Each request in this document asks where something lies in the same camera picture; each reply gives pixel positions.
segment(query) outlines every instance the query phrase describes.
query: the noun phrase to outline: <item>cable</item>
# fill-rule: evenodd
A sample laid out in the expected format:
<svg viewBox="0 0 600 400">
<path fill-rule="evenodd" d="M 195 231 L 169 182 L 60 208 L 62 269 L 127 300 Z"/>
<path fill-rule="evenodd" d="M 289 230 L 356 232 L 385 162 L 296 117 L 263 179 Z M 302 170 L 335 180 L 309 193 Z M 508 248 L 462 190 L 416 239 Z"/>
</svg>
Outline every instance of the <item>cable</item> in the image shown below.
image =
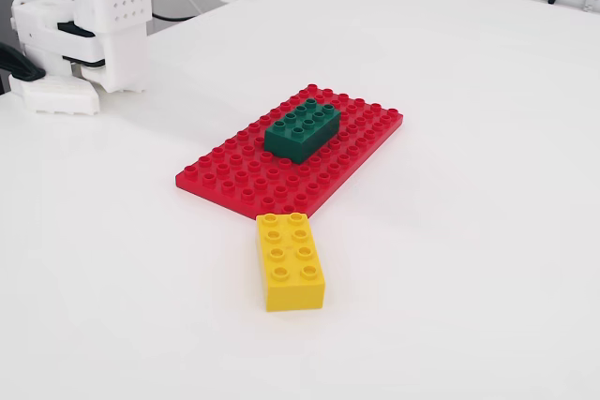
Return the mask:
<svg viewBox="0 0 600 400">
<path fill-rule="evenodd" d="M 15 79 L 35 81 L 46 76 L 46 71 L 37 67 L 15 48 L 0 42 L 0 69 L 7 70 Z"/>
<path fill-rule="evenodd" d="M 168 18 L 166 16 L 160 16 L 159 14 L 152 13 L 152 17 L 166 22 L 184 22 L 189 21 L 190 19 L 194 19 L 196 16 L 187 16 L 185 18 Z"/>
</svg>

